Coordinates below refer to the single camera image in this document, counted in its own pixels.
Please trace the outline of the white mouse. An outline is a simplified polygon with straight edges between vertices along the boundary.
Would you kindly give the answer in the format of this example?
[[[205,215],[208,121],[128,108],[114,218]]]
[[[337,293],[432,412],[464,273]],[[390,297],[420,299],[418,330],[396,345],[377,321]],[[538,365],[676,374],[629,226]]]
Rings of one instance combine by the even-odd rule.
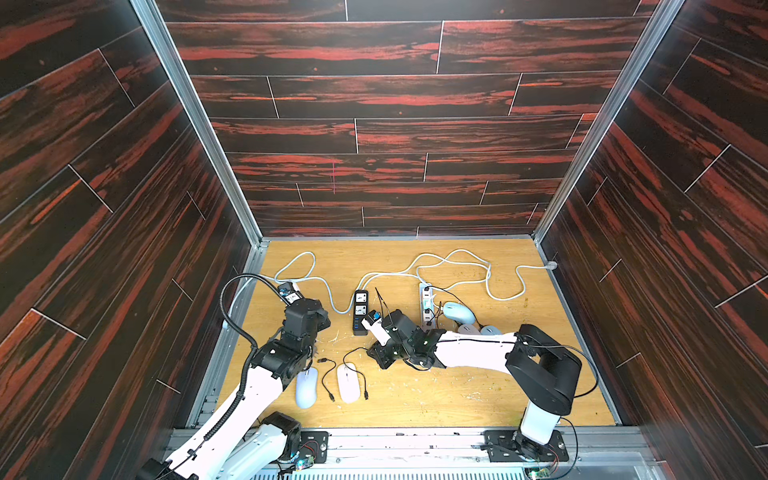
[[[318,371],[310,367],[296,377],[295,401],[300,409],[309,409],[317,401]]]

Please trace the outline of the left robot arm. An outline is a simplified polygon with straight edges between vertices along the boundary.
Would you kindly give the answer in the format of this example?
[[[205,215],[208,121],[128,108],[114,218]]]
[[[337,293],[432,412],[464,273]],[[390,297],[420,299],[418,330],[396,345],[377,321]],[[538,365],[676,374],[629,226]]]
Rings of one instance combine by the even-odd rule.
[[[312,358],[317,333],[328,328],[318,300],[300,298],[286,306],[281,331],[251,352],[235,391],[167,460],[148,460],[138,479],[217,479],[258,417],[276,401]]]

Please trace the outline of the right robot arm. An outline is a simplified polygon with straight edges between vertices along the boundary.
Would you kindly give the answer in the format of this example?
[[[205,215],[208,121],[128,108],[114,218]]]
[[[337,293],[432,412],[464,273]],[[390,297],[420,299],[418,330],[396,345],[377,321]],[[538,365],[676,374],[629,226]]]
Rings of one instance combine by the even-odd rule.
[[[424,331],[396,310],[385,317],[372,311],[362,325],[376,338],[368,355],[382,369],[401,359],[417,370],[472,367],[511,375],[529,399],[519,430],[529,442],[547,444],[571,412],[581,360],[532,324],[501,335]]]

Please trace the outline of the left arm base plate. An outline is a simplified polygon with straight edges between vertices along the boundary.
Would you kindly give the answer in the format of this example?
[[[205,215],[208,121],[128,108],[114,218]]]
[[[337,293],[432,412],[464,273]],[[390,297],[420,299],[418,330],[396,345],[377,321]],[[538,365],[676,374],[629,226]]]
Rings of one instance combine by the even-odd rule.
[[[329,432],[322,430],[301,430],[290,434],[281,456],[272,464],[296,470],[324,464],[328,457]]]

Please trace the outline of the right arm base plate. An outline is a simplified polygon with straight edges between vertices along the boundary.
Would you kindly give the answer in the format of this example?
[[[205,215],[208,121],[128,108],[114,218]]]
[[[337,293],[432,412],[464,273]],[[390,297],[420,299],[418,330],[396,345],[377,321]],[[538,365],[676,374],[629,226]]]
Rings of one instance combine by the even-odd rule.
[[[523,436],[516,429],[486,430],[484,444],[491,463],[544,462],[559,463],[569,460],[562,434],[554,430],[547,443],[541,445]]]

